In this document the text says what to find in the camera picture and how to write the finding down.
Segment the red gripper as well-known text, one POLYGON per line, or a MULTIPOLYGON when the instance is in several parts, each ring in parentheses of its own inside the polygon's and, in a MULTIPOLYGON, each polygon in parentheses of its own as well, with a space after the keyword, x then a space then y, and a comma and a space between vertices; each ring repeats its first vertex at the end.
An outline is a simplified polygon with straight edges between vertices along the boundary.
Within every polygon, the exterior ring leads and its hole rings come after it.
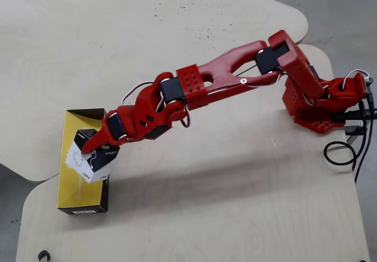
POLYGON ((121 145, 144 139, 154 140, 172 128, 168 109, 156 108, 161 101, 160 87, 143 88, 134 105, 120 105, 102 120, 101 129, 82 147, 81 154, 89 154, 103 145, 121 145))

